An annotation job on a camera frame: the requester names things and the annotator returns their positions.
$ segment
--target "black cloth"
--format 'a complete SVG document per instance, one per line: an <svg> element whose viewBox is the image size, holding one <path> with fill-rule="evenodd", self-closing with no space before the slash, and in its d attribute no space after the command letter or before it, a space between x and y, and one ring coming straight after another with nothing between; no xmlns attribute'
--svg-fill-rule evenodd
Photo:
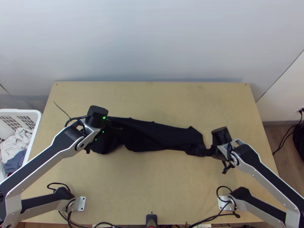
<svg viewBox="0 0 304 228"><path fill-rule="evenodd" d="M304 124L297 125L293 130L293 143L304 161Z"/></svg>
<svg viewBox="0 0 304 228"><path fill-rule="evenodd" d="M108 154L120 145L134 152L181 150L189 155L210 156L203 136L193 127L178 128L132 118L107 117L104 133L91 144L91 150Z"/></svg>

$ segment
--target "laundry basket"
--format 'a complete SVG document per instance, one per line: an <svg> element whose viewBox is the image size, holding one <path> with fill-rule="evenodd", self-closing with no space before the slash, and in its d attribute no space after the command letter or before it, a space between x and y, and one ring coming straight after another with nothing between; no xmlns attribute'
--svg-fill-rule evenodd
<svg viewBox="0 0 304 228"><path fill-rule="evenodd" d="M19 127L33 130L23 166L28 162L40 120L41 112L38 110L0 109L0 143L13 135Z"/></svg>

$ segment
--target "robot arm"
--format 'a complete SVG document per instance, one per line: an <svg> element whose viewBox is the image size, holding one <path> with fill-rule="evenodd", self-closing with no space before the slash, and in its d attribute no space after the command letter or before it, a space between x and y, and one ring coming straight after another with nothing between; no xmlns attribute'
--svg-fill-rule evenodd
<svg viewBox="0 0 304 228"><path fill-rule="evenodd" d="M83 149L89 151L90 143L103 128L107 114L106 109L91 106L85 120L65 127L47 149L0 184L1 227L14 228L19 221L52 210L83 210L85 197L76 198L64 187L53 194L24 200L21 193L63 158L72 157ZM79 121L84 127L82 130L77 129Z"/></svg>
<svg viewBox="0 0 304 228"><path fill-rule="evenodd" d="M227 128L217 129L213 131L214 134L222 136L219 142L228 141L228 143L217 146L217 152L215 153L216 158L229 163L224 171L236 167L251 174L287 209L286 212L281 211L253 197L248 189L240 187L228 195L228 200L232 204L231 210L249 211L274 227L304 227L303 197L265 166L261 162L259 154L250 145L239 139L232 141Z"/></svg>

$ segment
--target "wooden table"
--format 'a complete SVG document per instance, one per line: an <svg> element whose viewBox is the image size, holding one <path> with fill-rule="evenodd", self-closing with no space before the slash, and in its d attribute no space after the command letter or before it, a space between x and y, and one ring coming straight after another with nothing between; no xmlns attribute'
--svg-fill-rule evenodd
<svg viewBox="0 0 304 228"><path fill-rule="evenodd" d="M187 128L203 134L207 147L211 131L227 126L233 139L250 144L264 164L277 173L258 110L245 83L217 82L56 82L34 141L30 158L49 144L64 127L67 116L82 116L90 105L109 110L110 116ZM49 194L50 182L68 184L76 196L86 196L83 212L72 214L81 224L101 221L117 225L145 224L146 214L158 215L159 224L195 223L219 212L215 190L244 186L251 193L283 208L253 177L238 169L222 174L223 165L210 157L181 151L135 153L121 147L101 155L84 151L62 160L23 194L24 198ZM259 222L247 212L219 217L212 223ZM31 222L65 223L52 211Z"/></svg>

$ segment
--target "black bag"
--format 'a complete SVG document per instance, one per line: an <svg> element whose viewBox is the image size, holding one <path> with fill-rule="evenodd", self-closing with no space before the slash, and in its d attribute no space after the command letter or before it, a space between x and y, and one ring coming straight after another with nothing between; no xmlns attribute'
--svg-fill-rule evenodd
<svg viewBox="0 0 304 228"><path fill-rule="evenodd" d="M304 124L296 125L293 130L293 143L304 161Z"/></svg>

